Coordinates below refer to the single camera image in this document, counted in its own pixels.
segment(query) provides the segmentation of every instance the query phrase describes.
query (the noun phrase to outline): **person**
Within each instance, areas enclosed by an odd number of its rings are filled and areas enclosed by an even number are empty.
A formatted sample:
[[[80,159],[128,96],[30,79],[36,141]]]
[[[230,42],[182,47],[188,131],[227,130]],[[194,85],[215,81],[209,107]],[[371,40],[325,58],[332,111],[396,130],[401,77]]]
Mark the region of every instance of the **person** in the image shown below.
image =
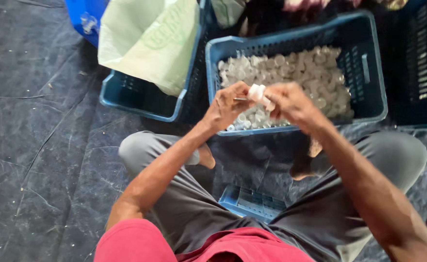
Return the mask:
[[[251,106],[234,99],[249,88],[219,90],[182,138],[143,131],[123,140],[119,154],[135,178],[112,207],[94,261],[350,262],[372,236],[392,261],[427,261],[427,227],[404,195],[425,167],[425,146],[398,132],[353,146],[296,83],[267,87],[271,116],[321,143],[312,166],[325,175],[269,224],[219,205],[185,165],[213,167],[205,141]],[[149,211],[158,227],[144,219]]]

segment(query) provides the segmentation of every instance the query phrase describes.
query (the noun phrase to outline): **crate handle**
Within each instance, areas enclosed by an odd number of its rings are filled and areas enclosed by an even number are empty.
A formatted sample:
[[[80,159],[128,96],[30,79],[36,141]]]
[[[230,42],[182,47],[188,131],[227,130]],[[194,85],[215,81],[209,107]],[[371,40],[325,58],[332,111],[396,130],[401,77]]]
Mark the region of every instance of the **crate handle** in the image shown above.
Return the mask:
[[[370,72],[368,71],[367,54],[362,55],[362,68],[364,69],[365,83],[370,83]]]

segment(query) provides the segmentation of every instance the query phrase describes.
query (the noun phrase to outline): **plastic bag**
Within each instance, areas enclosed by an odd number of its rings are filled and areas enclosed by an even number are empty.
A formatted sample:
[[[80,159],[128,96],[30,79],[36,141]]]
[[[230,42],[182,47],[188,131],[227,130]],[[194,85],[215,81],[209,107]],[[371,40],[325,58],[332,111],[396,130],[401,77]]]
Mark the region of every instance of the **plastic bag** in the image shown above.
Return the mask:
[[[245,0],[211,0],[220,28],[234,26],[245,9]]]
[[[199,24],[196,0],[112,0],[101,19],[99,64],[183,90]]]

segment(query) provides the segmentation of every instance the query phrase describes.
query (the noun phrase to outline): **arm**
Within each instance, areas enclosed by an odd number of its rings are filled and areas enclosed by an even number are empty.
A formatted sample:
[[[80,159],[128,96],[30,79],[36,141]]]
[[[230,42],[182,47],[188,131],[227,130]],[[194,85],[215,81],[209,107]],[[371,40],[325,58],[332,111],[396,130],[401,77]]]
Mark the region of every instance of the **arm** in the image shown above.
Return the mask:
[[[381,174],[305,96],[295,83],[269,87],[284,116],[317,139],[338,170],[356,210],[392,261],[427,261],[427,227],[406,196]]]
[[[249,88],[244,82],[238,82],[218,91],[204,118],[129,183],[112,207],[106,230],[122,220],[143,218],[165,192],[187,158],[212,135],[226,129],[241,112],[249,108],[249,102],[234,100],[236,96],[246,95]]]

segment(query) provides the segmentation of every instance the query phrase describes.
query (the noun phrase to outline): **dark blue crate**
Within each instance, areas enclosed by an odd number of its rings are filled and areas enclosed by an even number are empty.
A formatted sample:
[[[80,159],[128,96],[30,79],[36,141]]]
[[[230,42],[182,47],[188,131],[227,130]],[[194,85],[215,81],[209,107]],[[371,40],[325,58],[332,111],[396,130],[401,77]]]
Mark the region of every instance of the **dark blue crate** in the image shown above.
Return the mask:
[[[218,202],[239,216],[254,217],[267,224],[286,209],[284,201],[234,185],[225,188]]]
[[[390,111],[397,124],[427,126],[427,0],[409,0],[394,16],[385,63]]]
[[[209,0],[199,3],[199,27],[184,89],[178,98],[168,96],[153,83],[112,70],[100,91],[100,103],[164,122],[195,123],[205,113],[207,99],[199,98],[206,86],[205,44],[209,35],[219,31]]]
[[[205,47],[209,100],[221,89],[217,64],[235,57],[237,51],[246,56],[287,55],[313,49],[315,46],[340,47],[338,67],[351,89],[352,120],[334,121],[336,125],[369,123],[383,120],[388,112],[375,21],[366,11],[338,15],[322,25],[299,27],[254,38],[223,37],[209,41]],[[255,130],[221,131],[221,136],[251,135],[297,130],[295,125]]]

